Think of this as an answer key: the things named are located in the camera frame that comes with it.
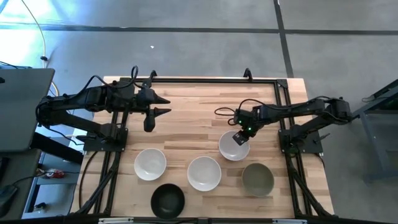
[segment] dark green bowl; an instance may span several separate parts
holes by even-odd
[[[269,195],[274,188],[274,175],[265,165],[253,163],[244,168],[242,182],[251,195],[264,197]]]

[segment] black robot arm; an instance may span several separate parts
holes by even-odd
[[[157,96],[155,91],[150,89],[150,85],[137,85],[140,90],[135,94],[133,83],[132,78],[121,78],[118,82],[105,83],[103,86],[85,87],[75,95],[46,96],[36,107],[37,121],[45,127],[64,124],[94,134],[91,138],[102,142],[113,142],[121,140],[124,128],[121,129],[114,123],[98,124],[69,114],[68,110],[122,112],[126,119],[128,114],[142,113],[146,114],[144,131],[151,132],[155,128],[155,117],[170,111],[170,109],[151,109],[151,104],[167,104],[170,101]]]
[[[325,96],[319,96],[304,103],[288,106],[261,103],[259,106],[254,106],[251,111],[242,110],[240,107],[235,110],[233,118],[234,123],[242,127],[242,130],[233,136],[233,139],[239,145],[254,137],[264,125],[278,122],[283,118],[318,115],[318,117],[302,125],[296,124],[287,130],[289,134],[285,135],[285,138],[287,138],[286,141],[289,143],[294,142],[296,139],[305,138],[308,134],[330,124],[346,124],[351,120],[348,102],[342,98],[328,98]]]

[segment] laptop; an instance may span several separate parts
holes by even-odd
[[[47,96],[52,68],[0,69],[0,152],[29,149],[36,106]]]

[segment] wooden tabletop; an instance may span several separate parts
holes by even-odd
[[[119,80],[119,77],[104,79],[111,83],[113,80]],[[288,84],[292,103],[308,100],[303,79],[291,78],[288,79]],[[173,183],[181,187],[185,194],[185,208],[179,217],[294,217],[285,158],[280,153],[277,140],[279,123],[264,126],[256,137],[250,139],[249,155],[242,161],[228,161],[218,150],[218,140],[221,135],[229,130],[238,130],[239,127],[229,126],[228,117],[215,115],[214,110],[222,106],[235,109],[246,98],[276,103],[272,85],[153,83],[152,88],[159,96],[171,101],[169,105],[158,107],[171,108],[172,111],[156,118],[156,127],[151,133],[144,132],[144,115],[135,113],[129,115],[127,122],[129,137],[126,150],[121,156],[112,216],[153,217],[154,214],[150,209],[152,193],[162,184]],[[253,102],[247,102],[243,108],[251,110],[254,105]],[[310,119],[311,116],[305,116],[296,118],[295,121],[301,124]],[[94,121],[110,123],[111,114],[106,111],[95,113]],[[165,173],[154,181],[141,180],[134,172],[136,156],[147,148],[160,149],[167,159]],[[81,170],[85,167],[89,156],[90,154],[85,156]],[[209,192],[195,190],[187,180],[188,165],[199,156],[210,156],[221,166],[221,182]],[[88,168],[83,183],[83,203],[98,186],[103,157],[103,152],[97,153]],[[274,189],[264,198],[250,196],[241,183],[243,169],[254,162],[269,167],[275,177]],[[314,155],[304,154],[303,164],[309,189],[324,208],[333,213],[321,161]],[[298,194],[300,208],[304,211],[301,190],[298,190]],[[106,198],[107,194],[103,197],[101,210],[104,209]],[[76,210],[78,210],[78,187],[71,212]]]

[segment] concrete floor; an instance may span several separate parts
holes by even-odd
[[[215,27],[277,29],[273,0],[26,0],[43,24],[112,27]],[[286,29],[396,30],[393,0],[280,0]],[[10,1],[1,22],[28,22]],[[61,93],[77,92],[92,75],[287,77],[279,34],[45,31],[49,67]],[[40,67],[37,30],[0,29],[0,60]],[[287,35],[294,77],[308,96],[343,96],[355,110],[361,99],[397,78],[396,35]],[[89,118],[84,111],[77,114]],[[361,124],[330,126],[322,144],[335,213],[345,218],[398,222],[398,180],[365,184],[377,161]]]

